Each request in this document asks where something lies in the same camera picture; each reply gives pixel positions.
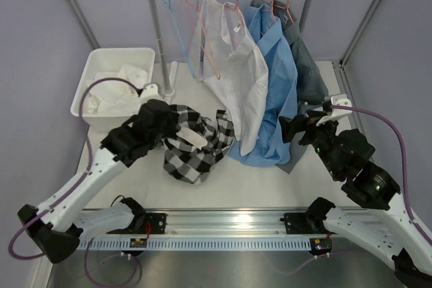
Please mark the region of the black white checkered shirt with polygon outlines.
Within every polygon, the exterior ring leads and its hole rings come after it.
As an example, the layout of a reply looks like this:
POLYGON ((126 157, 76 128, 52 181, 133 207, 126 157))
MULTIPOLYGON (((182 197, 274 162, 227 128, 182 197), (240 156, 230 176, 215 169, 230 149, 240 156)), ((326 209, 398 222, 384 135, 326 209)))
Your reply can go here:
POLYGON ((234 124, 226 110, 209 119, 186 105, 171 105, 178 130, 163 140, 163 169, 173 178, 191 185, 207 180, 213 167, 230 151, 234 124))

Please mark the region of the blue wire hanger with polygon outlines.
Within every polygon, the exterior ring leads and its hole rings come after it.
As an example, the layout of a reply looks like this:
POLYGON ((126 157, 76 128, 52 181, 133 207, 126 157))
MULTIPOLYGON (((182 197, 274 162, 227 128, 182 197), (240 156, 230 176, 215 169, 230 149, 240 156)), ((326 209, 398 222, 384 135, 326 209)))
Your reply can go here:
POLYGON ((181 34, 179 26, 178 26, 178 20, 176 18, 176 13, 173 10, 173 3, 171 0, 162 0, 162 1, 163 1, 164 6, 165 6, 165 10, 167 12, 167 16, 169 18, 173 33, 176 37, 178 46, 180 47, 180 50, 182 52, 184 61, 188 66, 188 69, 190 71, 191 76, 193 78, 195 78, 196 77, 195 69, 193 68, 191 62, 189 61, 188 52, 186 50, 186 46, 185 46, 185 43, 184 43, 183 38, 182 38, 182 34, 181 34))

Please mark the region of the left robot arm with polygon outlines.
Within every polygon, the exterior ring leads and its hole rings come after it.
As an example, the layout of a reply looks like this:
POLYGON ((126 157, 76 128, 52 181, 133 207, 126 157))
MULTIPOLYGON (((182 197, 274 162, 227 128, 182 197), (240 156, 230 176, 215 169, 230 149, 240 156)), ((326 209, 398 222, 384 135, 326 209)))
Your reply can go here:
POLYGON ((146 223, 146 211, 133 198, 84 214, 84 207, 113 179, 143 158, 158 143, 179 130, 169 104, 151 99, 138 114, 111 130, 92 153, 89 166, 38 206, 23 205, 18 211, 23 232, 57 264, 71 256, 82 241, 112 231, 138 233, 146 223))

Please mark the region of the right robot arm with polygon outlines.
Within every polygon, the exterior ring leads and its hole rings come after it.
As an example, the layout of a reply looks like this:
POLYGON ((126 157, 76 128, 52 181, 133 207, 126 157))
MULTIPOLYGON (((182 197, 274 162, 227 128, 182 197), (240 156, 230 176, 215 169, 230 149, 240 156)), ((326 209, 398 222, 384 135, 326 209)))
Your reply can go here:
POLYGON ((311 111, 293 119, 280 117, 282 140, 303 133, 300 145, 311 145, 342 191, 387 227, 387 235, 350 217, 333 202, 318 197, 303 213, 285 213, 289 234, 335 233, 368 251, 388 267, 405 287, 431 286, 431 246, 410 219, 404 195, 392 176, 370 160, 375 149, 358 129, 336 132, 338 123, 311 111))

